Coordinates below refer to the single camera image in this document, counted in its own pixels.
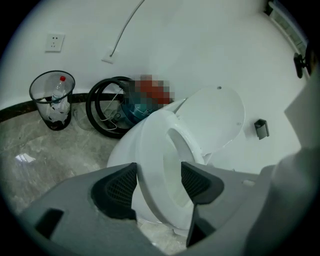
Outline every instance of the plastic bottle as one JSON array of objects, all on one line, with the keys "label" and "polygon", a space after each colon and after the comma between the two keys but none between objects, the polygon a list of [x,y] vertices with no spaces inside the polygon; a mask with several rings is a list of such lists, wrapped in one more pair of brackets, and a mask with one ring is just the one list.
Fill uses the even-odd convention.
[{"label": "plastic bottle", "polygon": [[[63,95],[65,95],[65,80],[66,77],[65,76],[60,76],[60,81],[59,83],[54,87],[53,89],[53,94],[52,94],[52,101],[55,101],[59,98],[61,98]],[[52,104],[58,104],[60,103],[61,100],[57,101],[57,102],[53,102]]]}]

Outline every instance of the electrical outlet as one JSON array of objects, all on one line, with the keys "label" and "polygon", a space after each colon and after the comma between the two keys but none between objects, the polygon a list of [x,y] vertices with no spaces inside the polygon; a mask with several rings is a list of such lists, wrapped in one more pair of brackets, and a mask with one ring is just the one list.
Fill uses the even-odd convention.
[{"label": "electrical outlet", "polygon": [[61,52],[62,43],[64,42],[64,34],[49,33],[46,36],[45,51],[46,52]]},{"label": "electrical outlet", "polygon": [[109,47],[107,53],[104,55],[104,57],[101,59],[104,62],[108,62],[110,64],[113,64],[119,54],[118,50],[115,50],[113,55],[110,57],[110,55],[112,54],[114,48]]}]

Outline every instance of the white wall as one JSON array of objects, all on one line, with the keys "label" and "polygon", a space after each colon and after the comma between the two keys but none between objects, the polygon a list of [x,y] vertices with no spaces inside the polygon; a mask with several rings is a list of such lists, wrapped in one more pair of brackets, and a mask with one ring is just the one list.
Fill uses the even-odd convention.
[{"label": "white wall", "polygon": [[[114,64],[101,61],[140,0],[46,0],[11,40],[0,66],[0,109],[29,101],[39,74],[65,70],[75,93],[112,76],[157,74],[176,99],[205,86],[230,86],[243,99],[243,132],[215,154],[215,166],[258,172],[299,149],[284,109],[302,89],[293,50],[268,21],[264,0],[146,0],[127,26]],[[65,33],[60,53],[45,53],[47,32]],[[258,140],[253,122],[268,121]]]},{"label": "white wall", "polygon": [[[2,58],[0,110],[29,101],[31,82],[49,70],[71,73],[75,93],[88,92],[112,76],[157,74],[198,37],[256,13],[263,0],[146,0],[121,38],[116,63],[101,61],[139,2],[42,1],[21,24]],[[65,33],[61,53],[45,53],[48,32]]]}]

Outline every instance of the marble floor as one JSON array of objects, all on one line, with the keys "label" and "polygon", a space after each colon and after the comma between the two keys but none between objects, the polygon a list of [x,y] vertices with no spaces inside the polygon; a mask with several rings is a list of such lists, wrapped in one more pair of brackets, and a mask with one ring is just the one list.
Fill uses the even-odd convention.
[{"label": "marble floor", "polygon": [[[105,168],[118,142],[92,128],[85,104],[73,104],[71,123],[52,131],[37,111],[0,123],[0,187],[15,214],[59,182]],[[163,224],[138,220],[141,232],[168,255],[186,249],[186,238]]]}]

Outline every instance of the toilet bowl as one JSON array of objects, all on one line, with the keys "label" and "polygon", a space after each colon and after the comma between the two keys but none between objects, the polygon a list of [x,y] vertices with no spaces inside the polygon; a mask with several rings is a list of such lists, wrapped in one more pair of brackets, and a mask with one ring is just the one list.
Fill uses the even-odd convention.
[{"label": "toilet bowl", "polygon": [[190,228],[194,205],[181,182],[181,162],[207,164],[239,134],[244,121],[236,91],[203,88],[134,126],[113,149],[107,167],[137,163],[132,209],[143,220],[183,233]]}]

